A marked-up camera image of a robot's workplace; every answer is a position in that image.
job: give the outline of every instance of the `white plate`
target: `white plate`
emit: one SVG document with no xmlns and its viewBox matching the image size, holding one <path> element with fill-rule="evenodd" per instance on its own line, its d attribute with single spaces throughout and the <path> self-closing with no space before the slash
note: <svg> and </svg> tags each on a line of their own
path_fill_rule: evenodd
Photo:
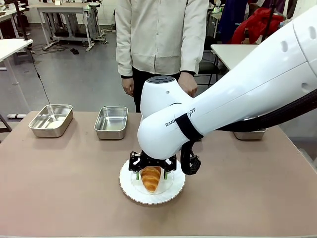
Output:
<svg viewBox="0 0 317 238">
<path fill-rule="evenodd" d="M 168 202 L 176 197 L 182 190 L 185 183 L 185 174 L 182 172 L 180 162 L 176 163 L 176 170 L 171 171 L 167 179 L 164 179 L 162 170 L 157 190 L 154 193 L 148 192 L 136 174 L 129 171 L 129 160 L 124 163 L 119 176 L 120 186 L 123 192 L 131 199 L 144 204 L 160 204 Z"/>
</svg>

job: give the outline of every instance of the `bread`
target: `bread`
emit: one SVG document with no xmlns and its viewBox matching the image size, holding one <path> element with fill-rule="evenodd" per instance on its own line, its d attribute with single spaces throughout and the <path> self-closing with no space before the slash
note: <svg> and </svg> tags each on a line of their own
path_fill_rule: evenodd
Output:
<svg viewBox="0 0 317 238">
<path fill-rule="evenodd" d="M 141 180 L 147 191 L 155 192 L 159 185 L 160 172 L 160 166 L 147 166 L 141 170 Z"/>
</svg>

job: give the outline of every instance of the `black bracket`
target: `black bracket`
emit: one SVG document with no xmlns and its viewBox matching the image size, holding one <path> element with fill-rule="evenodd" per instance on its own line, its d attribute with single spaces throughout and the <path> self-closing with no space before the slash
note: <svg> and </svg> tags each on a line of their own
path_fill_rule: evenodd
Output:
<svg viewBox="0 0 317 238">
<path fill-rule="evenodd" d="M 138 153 L 132 151 L 130 153 L 129 161 L 129 171 L 134 171 L 138 173 L 140 170 L 144 169 L 146 166 L 160 166 L 164 169 L 164 173 L 171 172 L 176 170 L 176 155 L 168 158 L 170 163 L 167 160 L 157 160 L 148 156 L 143 151 L 139 155 Z"/>
</svg>

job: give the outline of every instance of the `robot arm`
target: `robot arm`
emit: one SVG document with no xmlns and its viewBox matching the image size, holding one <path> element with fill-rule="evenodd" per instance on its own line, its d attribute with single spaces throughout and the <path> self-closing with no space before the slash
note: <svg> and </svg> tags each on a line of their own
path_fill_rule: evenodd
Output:
<svg viewBox="0 0 317 238">
<path fill-rule="evenodd" d="M 289 120 L 294 111 L 312 110 L 316 103 L 307 103 L 317 101 L 317 6 L 271 35 L 201 95 L 192 99 L 169 80 L 148 80 L 141 98 L 139 144 L 157 160 L 234 122 L 269 120 L 265 116 L 272 113 Z"/>
</svg>

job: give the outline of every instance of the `person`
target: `person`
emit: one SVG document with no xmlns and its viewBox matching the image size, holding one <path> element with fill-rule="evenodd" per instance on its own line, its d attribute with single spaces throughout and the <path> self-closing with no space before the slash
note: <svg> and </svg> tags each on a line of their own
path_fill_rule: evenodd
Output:
<svg viewBox="0 0 317 238">
<path fill-rule="evenodd" d="M 140 112 L 145 81 L 171 75 L 190 96 L 204 51 L 209 0 L 117 0 L 118 72 Z"/>
</svg>

